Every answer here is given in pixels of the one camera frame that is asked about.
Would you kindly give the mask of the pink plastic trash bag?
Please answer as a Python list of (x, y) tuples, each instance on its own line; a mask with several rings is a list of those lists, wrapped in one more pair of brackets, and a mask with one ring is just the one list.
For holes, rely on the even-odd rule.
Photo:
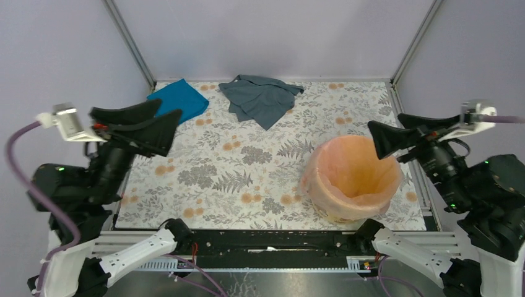
[(347, 135), (314, 150), (300, 189), (322, 208), (354, 208), (371, 218), (386, 213), (402, 179), (394, 157), (380, 160), (370, 138)]

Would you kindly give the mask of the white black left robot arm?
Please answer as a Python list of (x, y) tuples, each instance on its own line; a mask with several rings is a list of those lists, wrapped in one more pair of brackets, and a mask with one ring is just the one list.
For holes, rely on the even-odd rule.
[(87, 167), (47, 163), (40, 165), (32, 184), (67, 216), (55, 213), (49, 226), (65, 249), (43, 261), (44, 273), (28, 279), (34, 296), (103, 296), (109, 287), (151, 259), (165, 254), (185, 254), (192, 232), (183, 220), (168, 219), (151, 237), (103, 257), (92, 255), (112, 212), (107, 206), (121, 200), (119, 190), (136, 156), (167, 156), (183, 112), (164, 114), (160, 99), (109, 110), (92, 108), (93, 124), (84, 128), (71, 103), (55, 105), (39, 114), (43, 127), (55, 126), (69, 142), (95, 143), (84, 150)]

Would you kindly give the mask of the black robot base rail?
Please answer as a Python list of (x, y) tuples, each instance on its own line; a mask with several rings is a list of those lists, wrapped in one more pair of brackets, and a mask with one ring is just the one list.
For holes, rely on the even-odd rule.
[(382, 258), (352, 231), (196, 230), (172, 254), (202, 269), (344, 269), (349, 257)]

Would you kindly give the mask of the yellow plastic trash bin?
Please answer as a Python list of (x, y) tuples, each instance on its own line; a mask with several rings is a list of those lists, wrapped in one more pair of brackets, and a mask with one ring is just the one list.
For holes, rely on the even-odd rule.
[(348, 224), (368, 218), (360, 210), (354, 208), (338, 207), (327, 210), (316, 203), (313, 203), (313, 208), (321, 218), (332, 223)]

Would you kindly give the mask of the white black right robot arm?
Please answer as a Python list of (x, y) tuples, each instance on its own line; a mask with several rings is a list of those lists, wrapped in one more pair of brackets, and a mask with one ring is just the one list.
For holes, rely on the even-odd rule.
[(521, 296), (524, 270), (524, 164), (513, 154), (495, 155), (466, 164), (451, 143), (475, 133), (475, 126), (522, 124), (518, 116), (481, 113), (433, 119), (401, 113), (401, 127), (368, 122), (378, 158), (405, 150), (399, 162), (417, 161), (458, 221), (479, 258), (458, 259), (398, 236), (368, 219), (355, 234), (358, 252), (392, 257), (418, 271), (446, 296)]

